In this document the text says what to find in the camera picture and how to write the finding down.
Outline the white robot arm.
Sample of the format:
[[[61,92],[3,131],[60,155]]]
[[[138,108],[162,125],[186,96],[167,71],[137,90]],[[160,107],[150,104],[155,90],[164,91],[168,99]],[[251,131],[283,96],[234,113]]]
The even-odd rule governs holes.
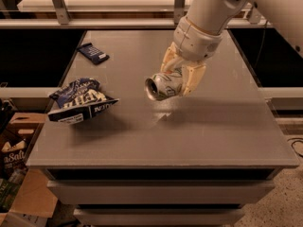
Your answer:
[[[159,99],[186,96],[205,73],[205,60],[212,57],[228,22],[251,4],[303,56],[303,0],[193,0],[187,15],[173,34],[160,73],[153,76],[151,91]]]

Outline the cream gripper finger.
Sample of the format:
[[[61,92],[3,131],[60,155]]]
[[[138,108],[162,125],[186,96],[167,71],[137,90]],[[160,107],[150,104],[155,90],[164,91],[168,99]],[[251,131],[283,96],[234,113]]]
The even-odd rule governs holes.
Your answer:
[[[175,42],[172,42],[165,53],[160,72],[165,74],[182,74],[182,63],[184,61],[185,59],[177,53]]]
[[[187,96],[197,88],[205,74],[205,69],[205,64],[200,61],[190,61],[182,65],[181,96]]]

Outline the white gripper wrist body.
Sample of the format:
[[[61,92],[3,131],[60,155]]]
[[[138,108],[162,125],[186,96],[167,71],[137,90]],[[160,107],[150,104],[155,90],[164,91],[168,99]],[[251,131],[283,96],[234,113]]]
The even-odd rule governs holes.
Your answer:
[[[187,61],[204,61],[212,57],[223,35],[212,35],[194,26],[183,17],[173,34],[177,54]]]

